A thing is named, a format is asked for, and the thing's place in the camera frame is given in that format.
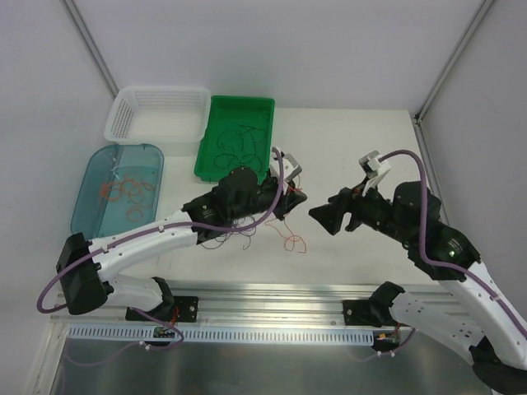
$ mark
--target black bracket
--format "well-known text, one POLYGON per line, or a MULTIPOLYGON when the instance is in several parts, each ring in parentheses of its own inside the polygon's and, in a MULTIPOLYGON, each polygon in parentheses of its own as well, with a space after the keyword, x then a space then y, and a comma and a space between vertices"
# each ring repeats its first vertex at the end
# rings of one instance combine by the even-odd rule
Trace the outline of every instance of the black bracket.
POLYGON ((368 299, 343 300, 344 324, 347 327, 372 326, 380 328, 383 326, 397 326, 397 321, 391 317, 386 318, 382 323, 377 322, 371 317, 371 302, 368 299))
POLYGON ((174 296, 176 323, 195 323, 198 320, 199 298, 196 296, 174 296))

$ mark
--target translucent blue container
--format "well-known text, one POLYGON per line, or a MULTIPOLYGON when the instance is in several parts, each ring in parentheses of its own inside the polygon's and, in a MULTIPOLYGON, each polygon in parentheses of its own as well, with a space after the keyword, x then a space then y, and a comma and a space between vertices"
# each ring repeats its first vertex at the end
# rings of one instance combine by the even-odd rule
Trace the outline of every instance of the translucent blue container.
POLYGON ((106 146, 86 167, 71 230, 86 239, 116 235, 153 222, 164 157, 150 144, 106 146))

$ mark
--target green plastic tray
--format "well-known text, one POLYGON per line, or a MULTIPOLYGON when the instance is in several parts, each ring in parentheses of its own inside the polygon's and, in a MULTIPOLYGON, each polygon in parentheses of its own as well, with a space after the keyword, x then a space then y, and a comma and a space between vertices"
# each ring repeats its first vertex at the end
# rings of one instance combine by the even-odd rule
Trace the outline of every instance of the green plastic tray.
POLYGON ((213 96, 207 131, 199 146, 194 173, 216 182, 240 166, 249 166, 264 181, 269 169, 274 100, 213 96))

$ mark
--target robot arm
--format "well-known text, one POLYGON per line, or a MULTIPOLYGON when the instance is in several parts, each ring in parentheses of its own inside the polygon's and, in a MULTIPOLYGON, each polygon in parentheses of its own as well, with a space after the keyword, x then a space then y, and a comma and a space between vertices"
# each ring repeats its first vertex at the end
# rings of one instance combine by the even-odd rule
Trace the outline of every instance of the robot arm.
MULTIPOLYGON (((423 173, 421 161, 411 156, 423 173)), ((351 213, 346 231, 364 224, 399 241, 415 266, 458 299, 477 326, 424 305, 390 282, 377 289, 364 309, 353 311, 354 318, 377 327, 393 319, 412 326, 461 355, 489 387, 503 394, 526 393, 527 323, 497 288, 476 248, 440 221, 441 201, 428 189, 423 194, 424 175, 421 182, 400 184, 391 202, 376 187, 390 170, 387 160, 374 151, 359 163, 366 178, 353 188, 341 189, 328 204, 311 209, 310 216, 336 235, 343 215, 351 213)))
POLYGON ((243 230, 233 228, 235 221, 253 214, 271 214, 272 210, 282 220, 307 197, 293 182, 301 167, 290 155, 278 150, 274 154, 261 185, 253 170, 240 167, 209 193, 160 221, 100 239, 85 240, 82 234, 70 236, 57 264, 69 313, 85 314, 105 304, 132 308, 127 311, 128 320, 144 320, 133 308, 170 320, 175 302, 163 279, 140 280, 120 273, 172 249, 201 244, 231 230, 243 230))

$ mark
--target white plastic basket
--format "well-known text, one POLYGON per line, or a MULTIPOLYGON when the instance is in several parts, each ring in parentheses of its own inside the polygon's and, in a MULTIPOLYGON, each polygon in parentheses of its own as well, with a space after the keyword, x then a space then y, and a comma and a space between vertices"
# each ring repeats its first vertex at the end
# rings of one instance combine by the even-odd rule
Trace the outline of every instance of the white plastic basket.
POLYGON ((187 86, 129 86, 115 98, 105 138, 118 144, 147 142, 163 154, 192 155, 205 135, 211 93, 187 86))

